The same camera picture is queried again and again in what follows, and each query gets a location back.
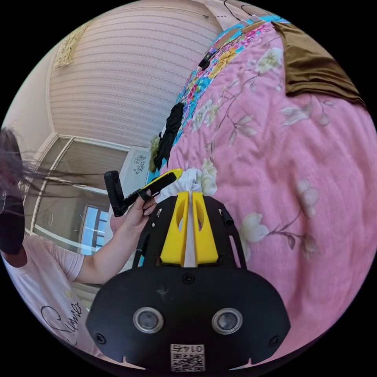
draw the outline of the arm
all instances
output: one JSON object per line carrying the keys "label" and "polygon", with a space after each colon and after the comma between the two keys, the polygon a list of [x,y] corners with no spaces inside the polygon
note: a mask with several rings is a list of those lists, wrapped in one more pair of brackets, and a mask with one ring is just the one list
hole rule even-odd
{"label": "arm", "polygon": [[112,218],[113,238],[94,255],[85,256],[76,282],[87,284],[104,284],[118,274],[131,254],[135,251],[139,236],[148,215],[152,213],[156,203],[153,200],[144,202],[138,197],[126,216]]}
{"label": "arm", "polygon": [[104,284],[124,267],[136,249],[139,234],[121,227],[94,255],[86,255],[75,282]]}

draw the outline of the printed number label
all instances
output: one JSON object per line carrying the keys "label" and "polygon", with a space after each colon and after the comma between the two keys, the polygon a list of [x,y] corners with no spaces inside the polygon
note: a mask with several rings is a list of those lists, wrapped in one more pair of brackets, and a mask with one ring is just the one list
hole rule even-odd
{"label": "printed number label", "polygon": [[203,344],[171,344],[171,370],[173,372],[204,372]]}

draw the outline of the white cloth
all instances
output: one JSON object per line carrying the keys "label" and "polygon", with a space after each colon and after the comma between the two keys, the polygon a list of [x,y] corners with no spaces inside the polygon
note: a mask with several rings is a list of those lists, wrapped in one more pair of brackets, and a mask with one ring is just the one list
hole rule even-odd
{"label": "white cloth", "polygon": [[175,182],[161,190],[160,195],[156,198],[156,202],[169,198],[170,196],[176,196],[179,192],[189,192],[190,203],[188,207],[188,219],[187,219],[187,240],[186,240],[186,254],[184,267],[196,267],[195,263],[195,247],[194,247],[194,226],[192,215],[192,193],[201,192],[201,171],[199,169],[187,169]]}

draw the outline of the person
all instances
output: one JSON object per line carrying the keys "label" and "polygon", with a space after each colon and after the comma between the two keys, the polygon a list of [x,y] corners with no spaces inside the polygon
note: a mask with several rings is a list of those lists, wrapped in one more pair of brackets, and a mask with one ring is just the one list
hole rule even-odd
{"label": "person", "polygon": [[14,134],[0,131],[0,254],[9,276],[31,312],[49,331],[91,355],[104,358],[91,339],[87,309],[71,283],[104,284],[120,272],[135,250],[156,203],[138,197],[122,218],[112,217],[113,238],[94,255],[59,247],[37,235],[25,236],[23,194],[19,183],[48,179],[22,164]]}

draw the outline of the striped wallpaper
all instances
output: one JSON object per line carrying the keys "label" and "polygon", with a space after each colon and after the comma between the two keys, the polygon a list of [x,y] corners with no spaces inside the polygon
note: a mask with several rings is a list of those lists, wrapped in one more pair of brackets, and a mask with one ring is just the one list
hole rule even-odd
{"label": "striped wallpaper", "polygon": [[99,16],[74,64],[51,73],[56,132],[148,146],[221,31],[209,9],[191,0],[141,0]]}

